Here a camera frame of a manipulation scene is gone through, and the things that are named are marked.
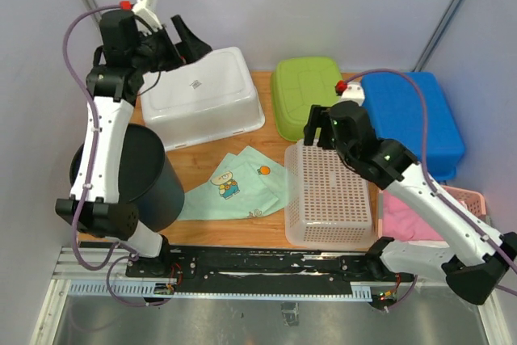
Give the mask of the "white plastic bin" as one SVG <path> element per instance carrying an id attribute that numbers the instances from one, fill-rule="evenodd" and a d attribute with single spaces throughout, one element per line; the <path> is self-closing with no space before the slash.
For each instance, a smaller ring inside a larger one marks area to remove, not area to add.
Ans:
<path id="1" fill-rule="evenodd" d="M 265 115 L 242 51 L 219 48 L 201 60 L 145 75 L 145 126 L 172 151 L 260 129 Z"/>

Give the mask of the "green plastic tub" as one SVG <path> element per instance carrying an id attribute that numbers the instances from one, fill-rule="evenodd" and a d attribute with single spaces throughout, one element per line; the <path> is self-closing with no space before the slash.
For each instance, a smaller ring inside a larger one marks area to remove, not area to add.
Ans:
<path id="1" fill-rule="evenodd" d="M 271 75 L 271 105 L 279 135 L 299 141 L 311 107 L 331 106 L 338 100 L 334 87 L 342 74 L 329 57 L 296 57 L 282 60 Z"/>

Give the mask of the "white perforated basket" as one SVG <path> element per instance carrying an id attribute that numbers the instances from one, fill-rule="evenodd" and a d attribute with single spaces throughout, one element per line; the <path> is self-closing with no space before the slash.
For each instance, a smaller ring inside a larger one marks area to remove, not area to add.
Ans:
<path id="1" fill-rule="evenodd" d="M 287 240 L 313 250 L 366 250 L 375 241 L 368 182 L 332 149 L 303 141 L 284 154 Z"/>

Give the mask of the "blue plastic tub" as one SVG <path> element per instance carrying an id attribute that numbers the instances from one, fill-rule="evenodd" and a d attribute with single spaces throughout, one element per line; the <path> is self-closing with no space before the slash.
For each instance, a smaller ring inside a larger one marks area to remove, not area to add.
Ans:
<path id="1" fill-rule="evenodd" d="M 432 73 L 408 72 L 406 76 L 419 86 L 427 106 L 427 169 L 440 182 L 454 179 L 465 145 L 443 90 Z M 363 106 L 376 135 L 401 142 L 421 158 L 422 104 L 415 89 L 390 73 L 366 75 L 361 85 Z"/>

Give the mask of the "dark round bucket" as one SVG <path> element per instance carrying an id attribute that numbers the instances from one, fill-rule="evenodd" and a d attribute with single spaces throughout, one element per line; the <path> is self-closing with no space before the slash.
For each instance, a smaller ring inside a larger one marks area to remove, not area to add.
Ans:
<path id="1" fill-rule="evenodd" d="M 87 201 L 78 230 L 97 238 L 127 240 L 139 223 L 153 232 L 172 224 L 183 209 L 183 186 L 162 141 L 152 130 L 130 124 L 126 130 L 118 173 L 119 200 Z"/>

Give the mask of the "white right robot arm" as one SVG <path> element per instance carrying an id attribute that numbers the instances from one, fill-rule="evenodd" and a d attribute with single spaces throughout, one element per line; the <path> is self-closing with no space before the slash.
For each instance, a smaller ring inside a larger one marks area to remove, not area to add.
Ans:
<path id="1" fill-rule="evenodd" d="M 447 246 L 379 238 L 367 251 L 374 280 L 393 273 L 445 282 L 461 299 L 483 305 L 509 269 L 516 267 L 516 234 L 503 234 L 474 216 L 441 187 L 402 143 L 376 135 L 358 103 L 313 105 L 304 144 L 332 149 L 343 165 L 415 211 Z"/>

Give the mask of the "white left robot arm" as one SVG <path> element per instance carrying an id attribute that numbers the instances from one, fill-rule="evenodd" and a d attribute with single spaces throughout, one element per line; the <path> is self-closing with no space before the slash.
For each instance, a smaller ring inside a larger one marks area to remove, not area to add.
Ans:
<path id="1" fill-rule="evenodd" d="M 102 45 L 86 79 L 78 85 L 88 111 L 85 141 L 77 178 L 70 194 L 56 202 L 57 214 L 70 223 L 73 250 L 78 234 L 110 238 L 135 256 L 145 258 L 154 276 L 167 275 L 173 257 L 164 251 L 164 237 L 139 219 L 135 204 L 120 202 L 119 171 L 124 138 L 147 73 L 164 73 L 195 63 L 211 52 L 180 15 L 171 21 L 180 41 L 166 29 L 152 26 L 131 10 L 102 7 Z"/>

